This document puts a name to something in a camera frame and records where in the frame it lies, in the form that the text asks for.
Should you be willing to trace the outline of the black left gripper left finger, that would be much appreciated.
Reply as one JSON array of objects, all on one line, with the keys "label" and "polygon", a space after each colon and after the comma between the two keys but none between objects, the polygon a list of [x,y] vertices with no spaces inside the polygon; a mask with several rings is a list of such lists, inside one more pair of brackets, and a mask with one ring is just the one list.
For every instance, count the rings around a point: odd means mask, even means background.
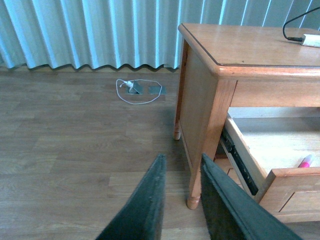
[{"label": "black left gripper left finger", "polygon": [[98,240],[160,240],[166,199],[167,161],[159,154],[126,204]]}]

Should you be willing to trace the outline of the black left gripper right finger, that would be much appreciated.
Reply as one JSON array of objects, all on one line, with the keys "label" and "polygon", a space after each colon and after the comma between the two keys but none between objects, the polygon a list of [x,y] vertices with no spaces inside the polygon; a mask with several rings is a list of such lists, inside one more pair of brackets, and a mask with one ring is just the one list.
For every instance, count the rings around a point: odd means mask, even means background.
[{"label": "black left gripper right finger", "polygon": [[256,203],[206,154],[201,156],[201,201],[212,240],[299,240]]}]

